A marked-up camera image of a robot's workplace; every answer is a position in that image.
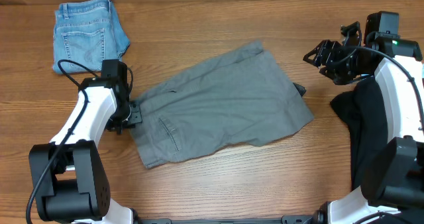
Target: jeans back pocket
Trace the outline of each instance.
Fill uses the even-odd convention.
[[[79,62],[89,68],[101,69],[101,63],[105,59],[104,28],[95,32],[63,32],[62,37],[69,60]],[[70,66],[80,70],[76,65],[70,64]]]
[[[180,151],[182,149],[181,136],[180,136],[178,128],[173,123],[171,123],[169,119],[165,118],[163,115],[159,117],[159,123],[164,129],[168,137],[168,144],[172,144],[172,147],[175,149],[176,152]]]

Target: gray shorts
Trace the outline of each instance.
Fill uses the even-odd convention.
[[[147,168],[247,142],[262,146],[313,120],[311,111],[260,42],[206,60],[138,99],[131,129]]]

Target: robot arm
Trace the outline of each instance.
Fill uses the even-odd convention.
[[[365,47],[356,46],[360,41],[356,33],[361,35],[356,22],[342,27],[343,45],[324,40],[303,58],[336,85],[374,76],[388,122],[388,144],[368,167],[360,187],[321,207],[314,224],[369,223],[382,212],[393,215],[400,213],[398,208],[424,208],[422,176],[410,172],[414,162],[423,166],[423,57],[418,43],[400,39],[398,24],[396,13],[369,15]]]
[[[87,107],[72,134],[49,169],[36,194],[37,210],[43,221],[133,224],[135,211],[120,206],[111,198],[106,173],[97,147],[103,131],[120,133],[141,122],[138,105],[129,102],[127,66],[118,60],[103,61],[101,77],[86,78],[81,84],[78,102],[62,130],[49,144],[35,145],[29,160],[35,186],[50,155],[64,140],[83,104]],[[76,172],[74,180],[57,180],[56,174]]]

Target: black cloth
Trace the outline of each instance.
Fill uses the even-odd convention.
[[[350,169],[352,189],[357,188],[374,157],[387,145],[388,125],[382,92],[374,77],[358,82],[353,91],[344,92],[330,102],[350,132]],[[424,223],[424,210],[403,210],[400,217],[412,223]],[[403,223],[383,217],[373,223]]]

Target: folded jeans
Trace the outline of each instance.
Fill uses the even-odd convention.
[[[110,0],[63,3],[55,16],[53,70],[58,74],[61,59],[99,71],[104,59],[121,58],[130,44]],[[61,65],[69,73],[85,71],[67,62]]]

